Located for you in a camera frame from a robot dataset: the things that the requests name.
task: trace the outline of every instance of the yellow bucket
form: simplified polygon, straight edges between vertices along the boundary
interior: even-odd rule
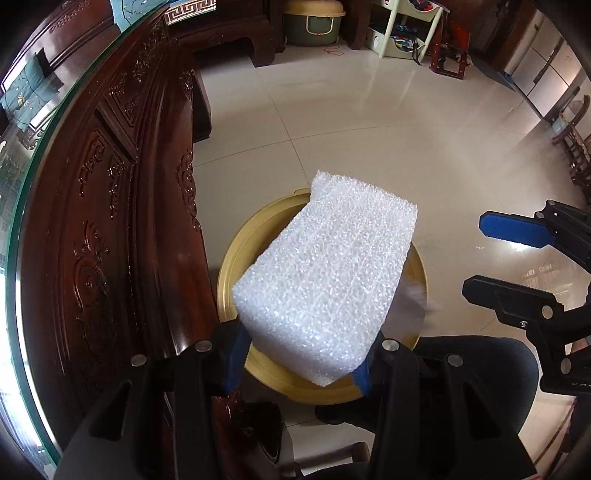
[[[224,256],[217,282],[217,310],[221,321],[232,320],[237,315],[232,301],[232,286],[309,201],[309,190],[296,190],[293,195],[263,207],[240,228]],[[413,244],[408,251],[402,274],[427,290],[423,262]],[[409,333],[406,329],[402,342],[413,348],[419,335],[418,331]],[[252,345],[245,368],[267,387],[286,395],[293,401],[332,405],[361,397],[361,392],[350,375],[327,387],[319,387],[275,363]]]

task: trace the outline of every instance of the metal screw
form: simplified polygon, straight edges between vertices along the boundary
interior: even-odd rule
[[[544,305],[542,307],[542,317],[549,320],[552,318],[553,315],[554,310],[552,310],[552,307],[550,307],[549,305]]]
[[[568,358],[563,358],[560,362],[560,371],[563,375],[568,375],[570,373],[570,369],[572,368],[572,364]]]
[[[386,338],[382,342],[382,348],[387,350],[388,352],[395,352],[400,348],[400,344],[396,340],[392,340],[391,338]]]
[[[142,365],[145,365],[145,363],[148,361],[148,359],[146,358],[145,355],[142,355],[141,353],[139,353],[138,355],[134,355],[133,357],[131,357],[131,365],[133,367],[141,367]]]
[[[195,350],[201,353],[209,352],[213,345],[209,340],[199,340],[195,343]]]
[[[461,367],[464,364],[464,360],[459,355],[450,355],[447,357],[447,363],[452,367]]]

